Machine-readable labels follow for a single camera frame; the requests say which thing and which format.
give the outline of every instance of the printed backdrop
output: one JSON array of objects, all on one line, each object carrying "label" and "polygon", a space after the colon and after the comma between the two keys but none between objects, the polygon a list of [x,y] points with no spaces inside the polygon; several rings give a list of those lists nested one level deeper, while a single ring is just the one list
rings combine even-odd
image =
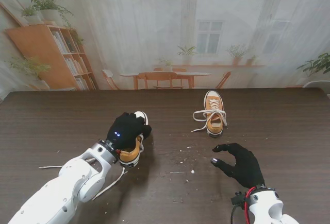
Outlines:
[{"label": "printed backdrop", "polygon": [[[19,9],[34,4],[17,1]],[[74,15],[64,14],[70,25],[42,10],[41,24],[15,19],[14,2],[0,0],[0,98],[19,90],[286,88],[330,78],[326,65],[309,67],[330,51],[330,0],[55,0]],[[308,60],[308,70],[297,70]]]}]

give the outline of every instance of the shoe sole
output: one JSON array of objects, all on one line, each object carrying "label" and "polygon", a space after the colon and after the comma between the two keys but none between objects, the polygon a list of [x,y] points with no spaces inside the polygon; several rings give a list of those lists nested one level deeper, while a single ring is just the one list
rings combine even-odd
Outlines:
[{"label": "shoe sole", "polygon": [[[217,91],[214,91],[214,90],[210,90],[210,91],[208,91],[208,92],[205,94],[205,97],[204,97],[204,109],[206,110],[206,96],[207,96],[208,93],[211,92],[211,91],[216,92],[217,95],[219,96],[219,98],[220,98],[220,100],[221,100],[221,104],[222,104],[222,109],[223,109],[223,111],[224,111],[225,108],[224,108],[224,106],[223,106],[222,98],[221,98],[220,94],[219,94]],[[207,126],[206,126],[206,132],[207,132],[207,134],[208,134],[210,137],[214,137],[214,138],[215,138],[215,137],[218,137],[218,136],[221,135],[222,131],[223,131],[223,128],[222,128],[222,130],[221,130],[219,133],[212,133],[211,131],[209,131],[209,129],[208,129]]]},{"label": "shoe sole", "polygon": [[[148,125],[149,122],[148,122],[148,117],[146,115],[145,112],[142,112],[142,111],[137,111],[135,112],[136,115],[139,115],[139,117],[143,117],[144,118],[144,124],[145,125]],[[142,141],[140,143],[140,152],[138,154],[138,156],[136,156],[136,158],[130,162],[123,162],[121,160],[119,160],[119,163],[123,166],[123,167],[127,167],[127,168],[132,168],[132,167],[135,167],[138,163],[139,163],[139,159],[140,159],[140,153],[144,151],[144,148],[143,148],[143,141],[144,139],[142,138]]]}]

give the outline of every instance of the red cable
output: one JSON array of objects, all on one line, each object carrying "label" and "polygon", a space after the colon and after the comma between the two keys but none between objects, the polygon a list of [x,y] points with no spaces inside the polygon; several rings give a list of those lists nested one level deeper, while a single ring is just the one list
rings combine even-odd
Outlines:
[{"label": "red cable", "polygon": [[247,204],[247,200],[251,194],[251,192],[256,189],[255,186],[253,186],[251,189],[249,189],[249,191],[246,193],[245,196],[245,203],[244,203],[244,211],[245,211],[245,220],[246,220],[246,224],[250,224],[250,218],[249,218],[249,210],[248,210],[248,204]]}]

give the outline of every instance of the dark wood table surface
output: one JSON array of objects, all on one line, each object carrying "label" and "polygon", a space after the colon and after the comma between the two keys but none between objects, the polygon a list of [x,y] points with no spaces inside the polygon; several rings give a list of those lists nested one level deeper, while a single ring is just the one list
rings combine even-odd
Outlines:
[{"label": "dark wood table surface", "polygon": [[[153,128],[137,167],[110,191],[79,206],[71,223],[229,223],[230,198],[245,191],[210,164],[217,144],[239,143],[259,160],[284,212],[302,223],[328,223],[330,100],[317,89],[219,90],[228,128],[219,138],[192,113],[207,90],[16,92],[0,105],[0,220],[7,223],[58,169],[81,154],[122,112],[145,111]],[[107,184],[120,174],[118,164]],[[245,223],[238,209],[235,223]]]}]

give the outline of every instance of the black gloved hand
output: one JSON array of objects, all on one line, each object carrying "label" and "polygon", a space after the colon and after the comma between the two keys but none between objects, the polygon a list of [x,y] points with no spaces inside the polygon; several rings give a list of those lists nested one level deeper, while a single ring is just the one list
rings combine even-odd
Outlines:
[{"label": "black gloved hand", "polygon": [[134,113],[124,112],[117,117],[110,127],[107,140],[112,142],[113,149],[135,148],[135,139],[139,134],[143,134],[146,139],[151,132],[151,127],[144,124],[144,118],[136,118]]},{"label": "black gloved hand", "polygon": [[211,160],[211,163],[228,177],[236,179],[238,183],[246,188],[265,184],[258,161],[251,151],[243,148],[238,143],[222,144],[213,149],[213,152],[220,151],[228,151],[236,159],[235,166],[230,166],[220,159],[214,158]]}]

